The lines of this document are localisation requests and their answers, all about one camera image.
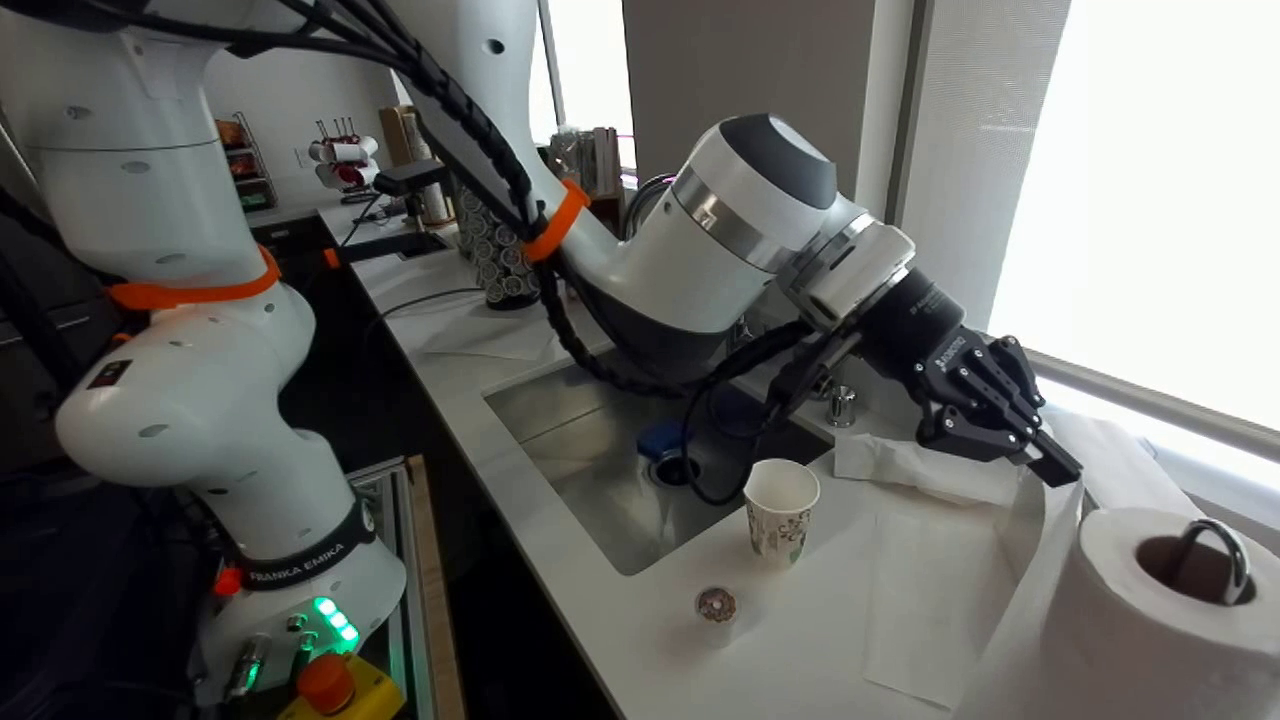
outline orange ring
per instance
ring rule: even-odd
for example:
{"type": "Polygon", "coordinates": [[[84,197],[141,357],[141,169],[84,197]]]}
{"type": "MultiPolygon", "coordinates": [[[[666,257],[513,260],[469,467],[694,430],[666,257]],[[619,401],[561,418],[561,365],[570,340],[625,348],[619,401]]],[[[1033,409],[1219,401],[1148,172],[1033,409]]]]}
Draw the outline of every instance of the orange ring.
{"type": "Polygon", "coordinates": [[[255,279],[242,279],[242,284],[221,284],[221,287],[164,287],[164,284],[117,284],[107,287],[107,298],[121,304],[121,309],[130,309],[130,313],[157,313],[157,309],[174,309],[174,304],[231,304],[231,301],[249,301],[249,298],[260,298],[266,292],[270,284],[281,284],[281,263],[266,249],[262,252],[262,275],[255,279]]]}
{"type": "Polygon", "coordinates": [[[550,212],[546,228],[531,246],[524,246],[524,260],[538,263],[538,260],[555,257],[577,212],[585,212],[589,206],[590,206],[590,197],[585,187],[564,183],[561,207],[550,212]]]}

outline paper cup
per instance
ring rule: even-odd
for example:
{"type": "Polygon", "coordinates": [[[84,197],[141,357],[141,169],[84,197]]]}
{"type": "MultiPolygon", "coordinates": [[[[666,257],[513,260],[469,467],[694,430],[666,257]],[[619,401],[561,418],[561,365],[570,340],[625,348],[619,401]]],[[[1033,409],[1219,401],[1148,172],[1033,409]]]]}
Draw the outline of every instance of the paper cup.
{"type": "Polygon", "coordinates": [[[743,497],[752,553],[773,570],[790,570],[807,540],[819,476],[795,460],[757,460],[743,497]]]}

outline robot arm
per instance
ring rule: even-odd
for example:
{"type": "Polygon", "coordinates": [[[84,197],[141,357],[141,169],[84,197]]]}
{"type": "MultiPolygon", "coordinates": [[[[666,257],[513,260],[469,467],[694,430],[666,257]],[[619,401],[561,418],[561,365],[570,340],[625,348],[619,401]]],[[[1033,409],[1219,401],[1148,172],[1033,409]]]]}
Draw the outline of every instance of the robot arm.
{"type": "MultiPolygon", "coordinates": [[[[0,9],[62,23],[0,14],[0,106],[66,252],[123,275],[117,301],[150,317],[60,405],[56,435],[100,479],[197,492],[239,571],[201,621],[197,704],[282,686],[296,655],[357,651],[408,577],[329,441],[274,414],[315,317],[250,246],[223,172],[201,91],[221,43],[130,32],[71,0],[0,9]]],[[[296,27],[274,3],[234,9],[296,27]]]]}
{"type": "MultiPolygon", "coordinates": [[[[80,27],[149,22],[142,27],[189,36],[204,23],[250,27],[239,36],[260,43],[266,43],[266,32],[274,41],[293,32],[315,47],[349,41],[351,58],[382,61],[411,86],[436,153],[514,237],[535,242],[567,202],[527,136],[524,102],[535,32],[535,3],[527,0],[341,0],[331,3],[341,18],[323,3],[260,0],[150,0],[142,3],[149,18],[111,0],[7,0],[7,9],[80,27]]],[[[1081,476],[1081,465],[1040,423],[1037,409],[1045,401],[1017,345],[987,345],[969,334],[961,309],[906,268],[911,242],[847,206],[837,192],[837,169],[775,116],[706,127],[629,246],[590,212],[567,215],[561,232],[538,273],[570,275],[629,357],[684,380],[651,383],[651,393],[688,390],[688,377],[706,369],[763,284],[783,275],[805,321],[819,334],[775,383],[783,409],[795,409],[805,380],[845,354],[865,354],[921,401],[921,446],[965,456],[1033,456],[1045,479],[1081,476]]]]}

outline sink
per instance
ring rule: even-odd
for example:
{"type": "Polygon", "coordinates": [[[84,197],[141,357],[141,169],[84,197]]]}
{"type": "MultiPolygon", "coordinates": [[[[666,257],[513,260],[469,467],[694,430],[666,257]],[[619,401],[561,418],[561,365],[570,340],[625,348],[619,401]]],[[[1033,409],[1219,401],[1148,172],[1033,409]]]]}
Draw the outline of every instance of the sink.
{"type": "MultiPolygon", "coordinates": [[[[625,577],[642,571],[739,509],[739,492],[730,503],[703,503],[688,483],[662,483],[640,460],[636,435],[662,422],[678,423],[684,405],[615,393],[580,369],[505,390],[486,405],[625,577]]],[[[693,432],[698,490],[730,492],[748,471],[760,422],[763,405],[730,383],[703,401],[693,432]]],[[[827,450],[827,435],[790,422],[760,441],[760,456],[801,465],[827,450]]]]}

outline kitchen counter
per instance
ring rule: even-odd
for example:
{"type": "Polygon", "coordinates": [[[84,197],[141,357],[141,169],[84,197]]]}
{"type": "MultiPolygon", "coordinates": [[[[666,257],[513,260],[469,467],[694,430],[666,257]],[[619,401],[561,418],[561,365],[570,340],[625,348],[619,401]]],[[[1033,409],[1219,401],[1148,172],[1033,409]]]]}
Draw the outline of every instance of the kitchen counter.
{"type": "MultiPolygon", "coordinates": [[[[323,224],[345,232],[345,212],[323,212],[323,224]]],[[[457,252],[382,257],[357,275],[376,309],[477,284],[457,252]]],[[[934,720],[961,704],[1020,577],[1005,544],[1008,509],[830,479],[823,456],[823,501],[795,570],[752,565],[739,509],[619,577],[486,409],[490,393],[567,365],[538,309],[490,313],[469,292],[398,309],[388,325],[625,715],[934,720]],[[693,600],[706,583],[739,597],[727,645],[694,629],[693,600]]]]}

